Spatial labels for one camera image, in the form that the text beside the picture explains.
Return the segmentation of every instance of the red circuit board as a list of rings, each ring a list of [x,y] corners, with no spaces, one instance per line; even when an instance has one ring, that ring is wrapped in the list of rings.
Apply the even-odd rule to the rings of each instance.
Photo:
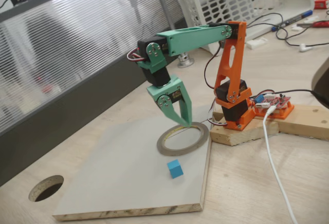
[[[276,105],[277,108],[283,108],[287,102],[291,99],[291,97],[275,97],[275,98],[266,98],[262,102],[269,102],[272,105]]]

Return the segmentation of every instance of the beige desk surface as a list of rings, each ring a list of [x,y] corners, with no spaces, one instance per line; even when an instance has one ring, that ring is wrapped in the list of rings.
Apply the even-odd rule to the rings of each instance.
[[[324,11],[316,14],[325,17]],[[296,43],[329,42],[329,29],[309,29],[292,39]],[[242,79],[254,94],[272,88],[310,88],[315,71],[329,57],[329,46],[300,53],[275,39],[256,50],[245,49]],[[190,52],[194,65],[179,69],[171,64],[170,73],[185,83],[193,107],[211,105],[214,98],[203,79],[210,54],[202,49]],[[207,76],[214,83],[220,58],[209,65]],[[57,223],[52,214],[60,198],[104,130],[113,124],[161,115],[143,83],[95,120],[80,129],[33,165],[0,188],[0,223]],[[292,93],[294,103],[319,105],[307,92]],[[329,143],[292,135],[270,138],[274,162],[299,224],[329,223]],[[64,184],[46,200],[31,202],[31,189],[41,180],[62,175]],[[290,223],[282,194],[272,174],[263,139],[235,147],[212,144],[202,212],[161,216],[112,218],[76,223]]]

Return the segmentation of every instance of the pen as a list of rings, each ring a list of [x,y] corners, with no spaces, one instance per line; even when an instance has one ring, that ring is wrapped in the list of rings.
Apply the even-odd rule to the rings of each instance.
[[[294,22],[297,22],[297,21],[299,21],[299,20],[301,20],[301,19],[303,19],[305,17],[308,17],[308,16],[310,16],[312,14],[313,14],[313,11],[312,10],[309,10],[309,11],[304,12],[304,13],[298,15],[298,16],[295,16],[295,17],[293,17],[293,18],[291,18],[289,20],[286,20],[283,23],[278,24],[278,26],[280,26],[280,27],[286,27],[287,25],[291,25]],[[275,31],[278,30],[278,27],[273,26],[271,30],[272,30],[272,32],[275,32]]]

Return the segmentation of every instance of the blue cube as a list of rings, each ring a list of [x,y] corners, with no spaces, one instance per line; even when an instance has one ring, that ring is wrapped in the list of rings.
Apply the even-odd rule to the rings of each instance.
[[[171,177],[177,178],[180,175],[183,175],[183,170],[181,169],[181,166],[179,164],[178,160],[171,161],[167,163]]]

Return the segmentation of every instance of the red object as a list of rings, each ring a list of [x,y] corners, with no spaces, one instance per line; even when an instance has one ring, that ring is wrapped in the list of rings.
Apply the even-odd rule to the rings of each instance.
[[[314,0],[314,9],[329,9],[329,0]]]
[[[329,27],[329,21],[314,22],[312,24],[297,24],[299,27]]]

